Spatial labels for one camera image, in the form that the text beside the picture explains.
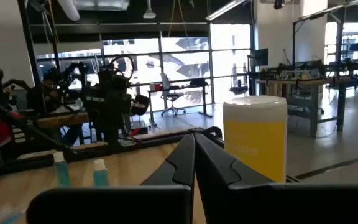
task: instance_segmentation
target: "black cable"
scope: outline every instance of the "black cable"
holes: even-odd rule
[[[128,80],[130,80],[130,79],[132,78],[133,74],[134,74],[135,63],[134,63],[133,59],[132,59],[130,56],[128,56],[128,55],[120,55],[120,56],[118,56],[118,57],[112,59],[111,62],[109,63],[109,65],[107,66],[106,70],[112,69],[112,70],[115,71],[115,72],[120,72],[121,75],[123,76],[124,73],[123,73],[120,69],[114,68],[114,67],[112,68],[111,66],[112,66],[112,65],[114,64],[114,62],[116,62],[117,60],[119,60],[119,59],[121,59],[121,58],[126,58],[126,57],[129,58],[129,60],[131,61],[131,66],[132,66],[131,75],[130,75],[129,78],[128,78]]]
[[[288,65],[291,65],[291,62],[289,61],[289,59],[288,59],[288,55],[287,55],[287,51],[285,50],[285,49],[283,49],[283,51],[284,51],[284,54],[285,54],[285,60],[286,60],[286,65],[288,66]]]

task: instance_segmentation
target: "ceiling light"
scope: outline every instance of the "ceiling light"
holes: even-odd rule
[[[227,3],[222,8],[218,9],[217,11],[215,11],[214,13],[212,13],[211,15],[207,16],[205,19],[208,20],[208,21],[212,21],[212,20],[218,18],[219,16],[225,14],[227,11],[230,11],[232,8],[240,5],[244,1],[246,1],[246,0],[233,0],[233,1],[229,2],[229,3]]]
[[[147,10],[143,15],[144,19],[154,19],[157,15],[152,10],[152,0],[147,0]]]

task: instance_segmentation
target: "yellow label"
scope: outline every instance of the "yellow label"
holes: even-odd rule
[[[225,150],[253,170],[285,182],[285,123],[224,120]]]

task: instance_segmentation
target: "office chair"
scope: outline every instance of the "office chair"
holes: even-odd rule
[[[172,111],[173,115],[176,116],[178,115],[179,110],[183,110],[183,113],[186,113],[186,109],[184,108],[176,108],[173,106],[173,102],[175,102],[175,100],[177,100],[179,97],[184,96],[184,93],[177,93],[176,90],[174,90],[173,93],[170,93],[169,89],[171,88],[171,84],[169,82],[169,79],[167,77],[167,74],[161,73],[161,79],[162,79],[162,87],[164,90],[167,91],[163,91],[162,92],[162,96],[161,98],[169,100],[172,102],[172,106],[170,108],[167,108],[165,110],[163,110],[161,112],[161,116],[164,116],[164,113],[166,113],[167,111]]]

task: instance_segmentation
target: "white lid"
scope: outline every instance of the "white lid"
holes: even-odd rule
[[[95,171],[105,170],[104,159],[96,159],[93,161],[93,167]]]
[[[53,153],[53,159],[55,162],[61,162],[65,160],[65,157],[63,156],[63,152],[55,152]]]
[[[232,98],[224,102],[226,106],[239,106],[247,108],[264,108],[264,107],[274,107],[274,106],[287,106],[287,101],[285,98],[277,96],[246,96],[246,97],[237,97]]]

